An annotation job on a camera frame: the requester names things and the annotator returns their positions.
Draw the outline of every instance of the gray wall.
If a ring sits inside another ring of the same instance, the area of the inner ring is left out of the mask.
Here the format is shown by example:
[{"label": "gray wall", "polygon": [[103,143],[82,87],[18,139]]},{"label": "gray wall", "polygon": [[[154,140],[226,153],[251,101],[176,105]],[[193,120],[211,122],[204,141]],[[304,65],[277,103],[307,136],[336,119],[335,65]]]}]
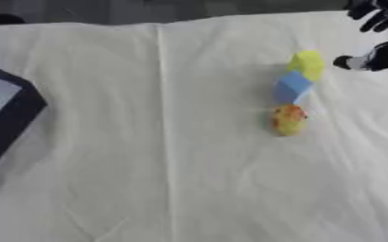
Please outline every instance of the gray wall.
[{"label": "gray wall", "polygon": [[167,23],[211,16],[341,9],[347,0],[0,0],[31,23]]}]

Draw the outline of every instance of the tablet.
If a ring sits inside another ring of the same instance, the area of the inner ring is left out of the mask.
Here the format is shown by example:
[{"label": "tablet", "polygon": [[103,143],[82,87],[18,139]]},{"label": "tablet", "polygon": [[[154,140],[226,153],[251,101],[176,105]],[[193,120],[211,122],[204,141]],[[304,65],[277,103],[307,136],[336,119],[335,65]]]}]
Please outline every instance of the tablet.
[{"label": "tablet", "polygon": [[0,70],[0,158],[45,106],[29,81]]}]

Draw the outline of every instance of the table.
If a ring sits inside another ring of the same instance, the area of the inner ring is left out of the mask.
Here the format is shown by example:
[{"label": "table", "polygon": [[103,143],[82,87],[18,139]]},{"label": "table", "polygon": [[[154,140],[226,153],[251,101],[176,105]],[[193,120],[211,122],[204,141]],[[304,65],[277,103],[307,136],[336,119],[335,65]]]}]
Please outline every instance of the table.
[{"label": "table", "polygon": [[[344,12],[0,27],[49,108],[0,162],[0,241],[388,241],[388,71],[331,66],[382,34]],[[328,67],[295,137],[267,128],[294,52]]]}]

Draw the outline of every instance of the yellow cube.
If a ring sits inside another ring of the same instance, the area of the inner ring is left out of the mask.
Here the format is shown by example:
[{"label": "yellow cube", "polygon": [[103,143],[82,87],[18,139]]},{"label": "yellow cube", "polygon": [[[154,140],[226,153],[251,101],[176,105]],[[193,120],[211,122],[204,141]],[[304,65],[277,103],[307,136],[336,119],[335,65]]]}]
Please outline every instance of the yellow cube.
[{"label": "yellow cube", "polygon": [[325,62],[317,51],[308,50],[296,53],[289,63],[289,71],[299,71],[309,80],[317,81],[325,69]]}]

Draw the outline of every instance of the white cloth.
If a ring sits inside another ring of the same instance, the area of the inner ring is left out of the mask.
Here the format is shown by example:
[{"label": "white cloth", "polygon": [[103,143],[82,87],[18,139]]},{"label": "white cloth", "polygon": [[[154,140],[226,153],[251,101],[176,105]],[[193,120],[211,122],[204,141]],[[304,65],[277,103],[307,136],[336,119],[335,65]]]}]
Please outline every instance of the white cloth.
[{"label": "white cloth", "polygon": [[[344,15],[0,27],[0,68],[49,103],[0,162],[0,242],[388,241],[388,71],[331,65],[388,31]],[[306,49],[309,126],[275,136]]]}]

